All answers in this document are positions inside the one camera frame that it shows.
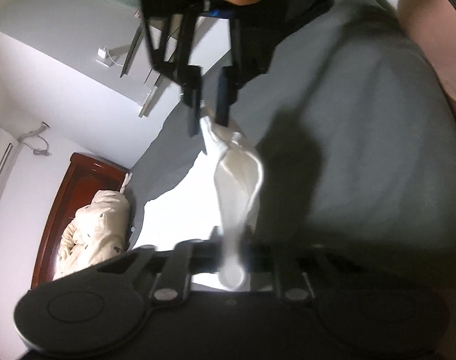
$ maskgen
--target white cloth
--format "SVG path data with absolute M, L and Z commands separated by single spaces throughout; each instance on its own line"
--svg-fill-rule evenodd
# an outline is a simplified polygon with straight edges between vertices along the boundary
M 135 247 L 154 245 L 158 250 L 172 250 L 187 239 L 208 239 L 217 226 L 223 237 L 219 274 L 195 275 L 193 282 L 238 290 L 246 281 L 238 244 L 246 226 L 252 230 L 256 226 L 263 167 L 235 123 L 222 127 L 207 115 L 200 124 L 207 154 L 200 152 L 174 189 L 146 203 Z
M 58 250 L 54 279 L 106 261 L 124 251 L 129 203 L 116 191 L 98 191 L 91 204 L 76 211 Z

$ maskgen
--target red-brown wooden headboard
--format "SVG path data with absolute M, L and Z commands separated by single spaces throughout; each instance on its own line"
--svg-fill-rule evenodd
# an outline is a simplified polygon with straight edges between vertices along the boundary
M 90 204 L 98 191 L 119 191 L 126 172 L 120 166 L 88 155 L 74 153 L 71 156 L 71 164 L 54 198 L 41 238 L 31 281 L 32 289 L 53 279 L 59 241 L 76 210 Z

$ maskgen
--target gray fabric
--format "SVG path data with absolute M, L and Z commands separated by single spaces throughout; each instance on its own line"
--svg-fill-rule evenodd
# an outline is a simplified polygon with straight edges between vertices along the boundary
M 335 2 L 279 45 L 232 107 L 266 166 L 256 236 L 456 283 L 456 125 L 436 76 L 375 0 Z M 205 77 L 206 99 L 217 76 Z M 203 149 L 185 117 L 178 105 L 133 168 L 137 231 L 145 202 Z

